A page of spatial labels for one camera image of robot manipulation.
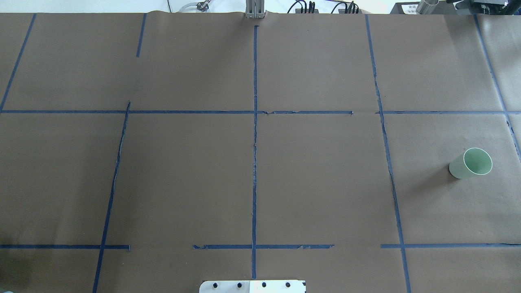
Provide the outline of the brown paper table cover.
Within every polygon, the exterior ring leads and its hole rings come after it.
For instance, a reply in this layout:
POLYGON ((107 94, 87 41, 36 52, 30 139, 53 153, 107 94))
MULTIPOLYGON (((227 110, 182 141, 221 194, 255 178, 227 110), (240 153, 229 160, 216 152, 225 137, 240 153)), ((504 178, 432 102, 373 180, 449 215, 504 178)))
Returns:
POLYGON ((519 293, 520 18, 2 13, 1 288, 265 279, 519 293))

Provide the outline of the white pillar with base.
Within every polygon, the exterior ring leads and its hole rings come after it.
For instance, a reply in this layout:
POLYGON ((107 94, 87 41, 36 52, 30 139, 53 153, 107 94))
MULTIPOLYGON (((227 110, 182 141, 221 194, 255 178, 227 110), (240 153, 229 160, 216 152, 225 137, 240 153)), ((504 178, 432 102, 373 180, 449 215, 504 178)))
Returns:
POLYGON ((204 281, 200 293, 306 293, 304 280, 216 280, 204 281))

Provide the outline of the aluminium frame post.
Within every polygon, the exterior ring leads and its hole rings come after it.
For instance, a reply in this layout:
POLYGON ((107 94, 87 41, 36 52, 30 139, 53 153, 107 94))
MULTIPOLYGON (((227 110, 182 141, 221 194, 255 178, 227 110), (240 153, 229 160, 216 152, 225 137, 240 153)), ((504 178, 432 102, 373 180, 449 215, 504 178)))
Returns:
POLYGON ((265 0, 246 0, 246 19, 263 19, 266 14, 265 0))

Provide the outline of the green plastic cup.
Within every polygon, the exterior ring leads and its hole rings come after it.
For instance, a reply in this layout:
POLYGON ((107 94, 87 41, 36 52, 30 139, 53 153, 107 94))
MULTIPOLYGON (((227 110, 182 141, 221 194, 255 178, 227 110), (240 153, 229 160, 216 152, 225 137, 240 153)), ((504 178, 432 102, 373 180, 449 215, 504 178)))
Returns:
POLYGON ((449 163, 449 172, 457 179, 468 179, 490 173, 493 160, 480 148, 470 148, 449 163))

